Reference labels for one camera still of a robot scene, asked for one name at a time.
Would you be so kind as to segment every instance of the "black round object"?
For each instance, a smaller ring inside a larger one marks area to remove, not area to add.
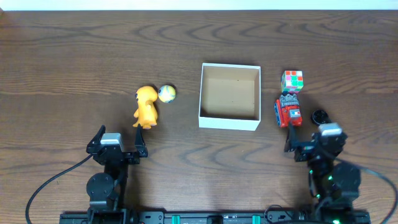
[[[342,190],[358,192],[359,185],[361,184],[361,171],[351,164],[342,162],[333,169],[333,180]]]
[[[324,110],[314,111],[311,115],[311,121],[317,126],[331,122],[328,113],[326,113]]]
[[[97,173],[87,182],[87,194],[90,198],[107,197],[113,191],[113,182],[114,180],[109,174]]]

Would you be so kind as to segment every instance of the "yellow dinosaur toy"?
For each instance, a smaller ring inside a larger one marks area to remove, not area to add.
[[[144,129],[150,129],[155,126],[157,120],[157,112],[154,107],[154,101],[157,99],[157,92],[151,86],[144,86],[137,90],[136,99],[138,109],[134,113],[134,117],[138,121],[133,124],[133,127],[138,127],[138,124]]]

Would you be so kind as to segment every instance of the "rubik's cube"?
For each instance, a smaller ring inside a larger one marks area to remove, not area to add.
[[[303,87],[303,72],[302,71],[285,71],[280,78],[280,87],[282,93],[298,93]]]

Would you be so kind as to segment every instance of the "yellow toy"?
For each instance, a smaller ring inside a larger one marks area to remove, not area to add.
[[[175,99],[175,89],[172,86],[164,85],[159,89],[159,99],[164,103],[171,103]]]
[[[133,124],[133,127],[138,127],[138,124],[144,129],[150,129],[155,126],[157,120],[157,112],[154,107],[154,101],[157,99],[157,92],[151,86],[144,86],[137,90],[136,99],[138,109],[134,113],[134,117],[138,121]]]

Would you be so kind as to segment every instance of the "white wall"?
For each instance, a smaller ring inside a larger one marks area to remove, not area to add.
[[[0,0],[12,10],[398,9],[398,0]]]

